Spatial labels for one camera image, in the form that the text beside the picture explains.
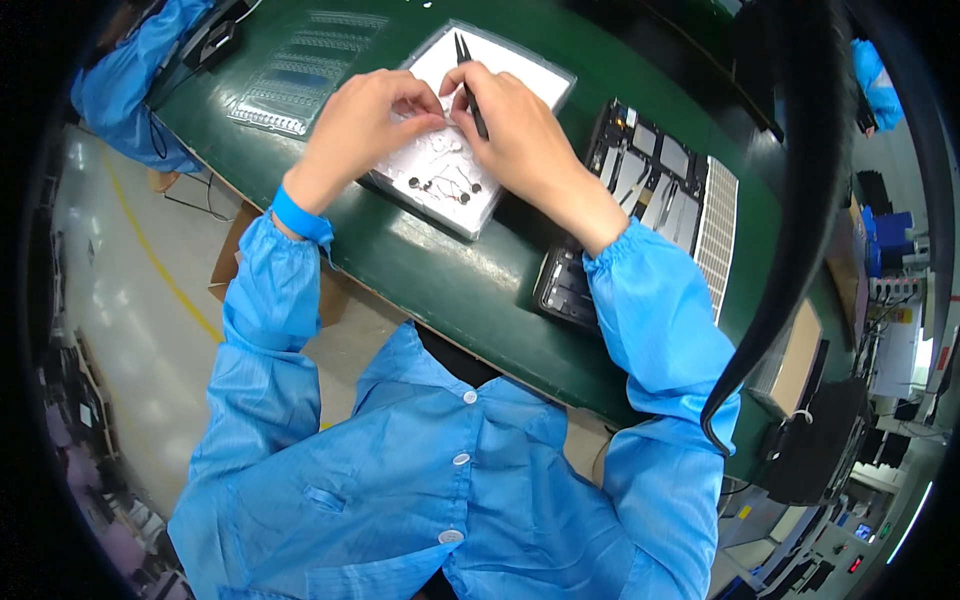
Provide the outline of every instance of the tweezers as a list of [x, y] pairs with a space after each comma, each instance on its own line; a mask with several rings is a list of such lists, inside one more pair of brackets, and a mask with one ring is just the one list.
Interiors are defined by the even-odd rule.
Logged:
[[[453, 41], [457, 44], [457, 64], [463, 64], [468, 60], [473, 60], [470, 57], [470, 50], [467, 49], [467, 43], [460, 34], [453, 34]], [[467, 94], [467, 104], [469, 104], [470, 110], [473, 112], [473, 122], [476, 123], [477, 126], [477, 135], [483, 139], [490, 139], [490, 135], [487, 134], [487, 124], [484, 123], [483, 117], [480, 116], [480, 107], [477, 106], [476, 96], [470, 91], [467, 82], [464, 82], [464, 92]]]

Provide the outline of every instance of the blue anti-static coat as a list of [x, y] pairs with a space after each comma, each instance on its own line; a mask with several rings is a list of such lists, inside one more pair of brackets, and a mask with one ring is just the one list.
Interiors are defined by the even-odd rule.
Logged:
[[[332, 239], [332, 231], [327, 241]], [[704, 276], [636, 219], [587, 260], [627, 395], [603, 488], [564, 458], [564, 409], [507, 377], [456, 379], [403, 324], [318, 433], [317, 244], [270, 214], [240, 241], [207, 401], [170, 537], [201, 600], [407, 600], [442, 568], [463, 599], [703, 598], [723, 458], [701, 407], [730, 359]], [[497, 327], [497, 323], [486, 326]], [[727, 447], [732, 396], [713, 420]]]
[[867, 103], [874, 110], [877, 132], [888, 132], [903, 118], [903, 107], [897, 91], [889, 84], [889, 77], [877, 80], [884, 67], [871, 41], [855, 39], [851, 46], [856, 80], [863, 87]]
[[[156, 69], [174, 42], [213, 6], [213, 0], [167, 0], [116, 49], [89, 71], [81, 71], [70, 89], [70, 102], [90, 129], [120, 154], [158, 171], [195, 173], [204, 165], [187, 152], [170, 130], [154, 120], [143, 104]], [[166, 158], [161, 158], [166, 145]]]

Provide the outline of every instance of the white label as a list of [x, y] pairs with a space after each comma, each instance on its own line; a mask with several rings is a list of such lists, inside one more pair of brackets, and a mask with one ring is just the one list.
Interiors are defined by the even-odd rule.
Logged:
[[90, 407], [82, 402], [80, 403], [80, 422], [87, 427], [93, 427], [93, 414], [90, 412]]

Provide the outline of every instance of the green workbench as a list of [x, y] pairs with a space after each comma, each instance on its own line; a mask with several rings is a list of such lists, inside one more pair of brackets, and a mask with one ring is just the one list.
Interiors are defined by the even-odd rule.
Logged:
[[[735, 344], [742, 339], [770, 269], [780, 223], [777, 200], [747, 167], [744, 152], [676, 84], [617, 38], [548, 0], [438, 0], [429, 9], [421, 0], [264, 2], [243, 23], [244, 44], [236, 54], [213, 73], [188, 80], [183, 79], [186, 67], [168, 68], [152, 95], [163, 99], [159, 119], [248, 200], [260, 208], [269, 205], [304, 142], [240, 126], [227, 119], [228, 107], [251, 74], [302, 27], [308, 9], [389, 18], [372, 47], [354, 62], [354, 72], [396, 67], [455, 17], [577, 76], [559, 115], [574, 148], [586, 145], [596, 114], [618, 97], [696, 151], [720, 159], [740, 179], [736, 247], [720, 327]], [[520, 212], [517, 218], [515, 207], [501, 208], [480, 239], [466, 244], [355, 183], [326, 213], [336, 227], [332, 262], [447, 339], [560, 402], [618, 426], [637, 422], [624, 392], [626, 374], [611, 362], [603, 342], [532, 309], [545, 250], [542, 230], [534, 225], [535, 215], [524, 219]], [[826, 271], [810, 297], [832, 341], [825, 380], [844, 378], [851, 349]], [[734, 434], [739, 451], [728, 461], [728, 473], [752, 474], [756, 445], [769, 419], [754, 400], [744, 398]]]

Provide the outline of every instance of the white button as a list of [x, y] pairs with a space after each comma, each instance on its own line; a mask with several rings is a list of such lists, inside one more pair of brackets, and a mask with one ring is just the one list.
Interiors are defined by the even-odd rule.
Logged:
[[464, 534], [460, 533], [456, 529], [447, 529], [443, 533], [437, 536], [437, 540], [440, 540], [440, 543], [450, 543], [451, 541], [461, 541], [464, 538]]

